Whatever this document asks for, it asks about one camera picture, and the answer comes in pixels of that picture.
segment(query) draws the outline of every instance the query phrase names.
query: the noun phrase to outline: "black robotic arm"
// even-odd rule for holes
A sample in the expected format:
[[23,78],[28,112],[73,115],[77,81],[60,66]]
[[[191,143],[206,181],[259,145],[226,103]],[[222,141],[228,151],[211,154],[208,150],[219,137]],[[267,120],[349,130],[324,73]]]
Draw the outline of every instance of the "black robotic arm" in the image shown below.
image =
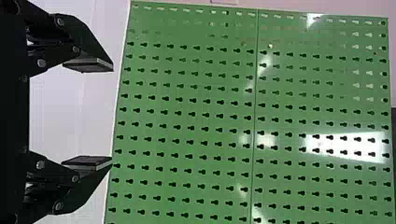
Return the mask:
[[80,156],[62,164],[29,150],[29,78],[51,67],[81,73],[113,71],[87,25],[49,14],[27,0],[0,0],[2,188],[0,223],[31,224],[73,213],[110,170],[111,158]]

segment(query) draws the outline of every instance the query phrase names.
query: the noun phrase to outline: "green metal panel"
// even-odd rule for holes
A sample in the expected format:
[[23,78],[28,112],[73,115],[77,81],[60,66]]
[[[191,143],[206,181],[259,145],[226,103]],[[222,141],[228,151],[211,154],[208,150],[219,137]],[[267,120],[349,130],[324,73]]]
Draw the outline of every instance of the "green metal panel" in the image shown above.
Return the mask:
[[394,223],[387,35],[133,2],[106,224]]
[[134,3],[106,223],[249,222],[255,15]]
[[255,223],[394,223],[387,23],[259,11]]

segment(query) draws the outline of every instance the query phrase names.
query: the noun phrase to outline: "panel seam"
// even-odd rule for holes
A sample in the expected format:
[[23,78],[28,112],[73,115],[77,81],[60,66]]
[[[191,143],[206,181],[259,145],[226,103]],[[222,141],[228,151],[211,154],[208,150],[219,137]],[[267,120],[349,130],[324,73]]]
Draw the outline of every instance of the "panel seam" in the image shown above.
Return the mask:
[[254,76],[254,107],[253,107],[253,137],[252,137],[252,156],[251,156],[251,178],[250,178],[250,211],[248,213],[249,215],[249,223],[253,223],[253,181],[254,181],[254,152],[255,152],[255,145],[256,145],[256,104],[257,104],[257,80],[258,80],[258,75],[259,75],[259,69],[258,69],[258,62],[259,62],[259,10],[256,9],[256,46],[255,46],[255,76]]

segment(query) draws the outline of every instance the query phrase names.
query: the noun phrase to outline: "white wall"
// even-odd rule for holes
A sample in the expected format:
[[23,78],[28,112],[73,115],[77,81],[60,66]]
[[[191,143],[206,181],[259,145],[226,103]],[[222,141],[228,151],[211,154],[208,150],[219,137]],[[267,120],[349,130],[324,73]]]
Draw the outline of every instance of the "white wall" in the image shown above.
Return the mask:
[[[82,75],[59,67],[32,78],[31,149],[57,162],[82,154],[110,155],[129,1],[31,1],[48,12],[73,14],[86,22],[113,59],[116,71]],[[210,0],[163,2],[210,4]],[[389,17],[391,59],[396,58],[396,14],[392,13],[395,0],[239,0],[237,7]],[[396,105],[396,90],[392,94]],[[46,217],[38,223],[103,223],[105,197],[106,181],[75,214]]]

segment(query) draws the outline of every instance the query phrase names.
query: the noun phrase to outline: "green pegboard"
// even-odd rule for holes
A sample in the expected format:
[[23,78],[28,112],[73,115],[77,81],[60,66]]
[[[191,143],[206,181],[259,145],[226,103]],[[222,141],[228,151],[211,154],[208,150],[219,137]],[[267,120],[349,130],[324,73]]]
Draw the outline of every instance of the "green pegboard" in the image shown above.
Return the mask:
[[395,223],[388,20],[131,10],[106,224]]

